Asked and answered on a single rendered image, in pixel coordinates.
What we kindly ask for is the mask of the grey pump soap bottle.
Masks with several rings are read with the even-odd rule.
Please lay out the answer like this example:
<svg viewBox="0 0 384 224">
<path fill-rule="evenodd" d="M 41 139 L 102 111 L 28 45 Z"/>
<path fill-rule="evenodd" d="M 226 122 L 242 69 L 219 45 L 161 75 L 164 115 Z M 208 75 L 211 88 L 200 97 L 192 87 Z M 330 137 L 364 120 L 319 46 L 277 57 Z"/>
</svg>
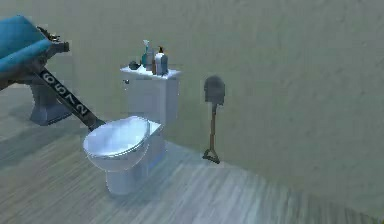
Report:
<svg viewBox="0 0 384 224">
<path fill-rule="evenodd" d="M 163 76 L 168 72 L 168 56 L 164 53 L 162 46 L 155 55 L 156 74 Z"/>
</svg>

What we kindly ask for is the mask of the teal spray bottle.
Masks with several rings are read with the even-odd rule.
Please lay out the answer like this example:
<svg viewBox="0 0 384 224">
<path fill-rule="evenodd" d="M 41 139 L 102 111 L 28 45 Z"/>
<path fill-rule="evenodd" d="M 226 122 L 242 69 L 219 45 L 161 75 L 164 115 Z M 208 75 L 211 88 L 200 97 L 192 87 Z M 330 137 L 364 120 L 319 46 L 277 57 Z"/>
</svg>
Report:
<svg viewBox="0 0 384 224">
<path fill-rule="evenodd" d="M 153 61 L 153 48 L 151 47 L 149 40 L 144 40 L 143 43 L 145 45 L 145 52 L 142 55 L 142 65 L 147 71 L 151 71 Z"/>
</svg>

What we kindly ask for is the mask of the white toilet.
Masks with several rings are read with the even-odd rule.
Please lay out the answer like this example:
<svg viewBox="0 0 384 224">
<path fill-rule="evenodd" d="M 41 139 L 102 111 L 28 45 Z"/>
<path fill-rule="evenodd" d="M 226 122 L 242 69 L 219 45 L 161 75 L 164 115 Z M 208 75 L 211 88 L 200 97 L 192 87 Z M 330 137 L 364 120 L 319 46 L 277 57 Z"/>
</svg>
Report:
<svg viewBox="0 0 384 224">
<path fill-rule="evenodd" d="M 114 195 L 135 191 L 165 155 L 164 129 L 177 119 L 181 72 L 154 75 L 123 67 L 128 114 L 91 131 L 83 141 L 89 161 L 106 174 Z"/>
</svg>

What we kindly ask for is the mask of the black bat with white print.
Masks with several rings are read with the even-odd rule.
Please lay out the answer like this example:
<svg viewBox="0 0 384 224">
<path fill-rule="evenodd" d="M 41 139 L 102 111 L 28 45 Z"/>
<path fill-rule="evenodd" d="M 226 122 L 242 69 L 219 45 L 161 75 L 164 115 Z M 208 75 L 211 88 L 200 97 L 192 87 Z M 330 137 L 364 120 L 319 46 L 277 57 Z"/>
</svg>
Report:
<svg viewBox="0 0 384 224">
<path fill-rule="evenodd" d="M 37 73 L 37 77 L 55 93 L 58 101 L 70 110 L 90 132 L 105 124 L 105 121 L 99 119 L 46 68 Z"/>
</svg>

